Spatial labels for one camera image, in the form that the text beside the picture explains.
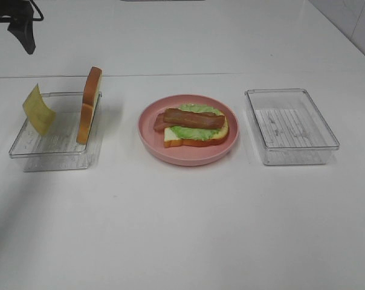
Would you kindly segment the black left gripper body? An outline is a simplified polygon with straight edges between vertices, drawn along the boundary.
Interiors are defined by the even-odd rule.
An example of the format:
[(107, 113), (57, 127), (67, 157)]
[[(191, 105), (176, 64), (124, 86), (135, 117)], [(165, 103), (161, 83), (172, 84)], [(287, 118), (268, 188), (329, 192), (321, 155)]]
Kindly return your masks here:
[(0, 0), (0, 23), (33, 19), (34, 1)]

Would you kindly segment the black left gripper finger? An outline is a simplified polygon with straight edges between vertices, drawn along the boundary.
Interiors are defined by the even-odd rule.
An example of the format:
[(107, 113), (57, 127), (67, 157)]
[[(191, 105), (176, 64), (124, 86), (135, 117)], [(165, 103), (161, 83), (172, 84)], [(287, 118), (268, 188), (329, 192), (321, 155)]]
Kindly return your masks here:
[(36, 49), (31, 19), (11, 20), (7, 30), (21, 43), (27, 54), (32, 55)]

